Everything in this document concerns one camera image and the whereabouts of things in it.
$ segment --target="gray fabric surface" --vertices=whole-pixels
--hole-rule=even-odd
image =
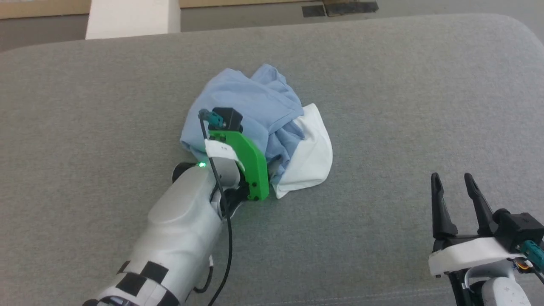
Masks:
[[[477,228],[465,171],[495,208],[544,220],[544,47],[511,18],[42,45],[0,54],[0,304],[76,305],[107,285],[191,159],[179,131],[203,85],[262,63],[318,106],[335,159],[323,184],[238,210],[219,305],[453,305],[427,267],[434,171],[462,232]],[[226,250],[224,231],[211,291]]]

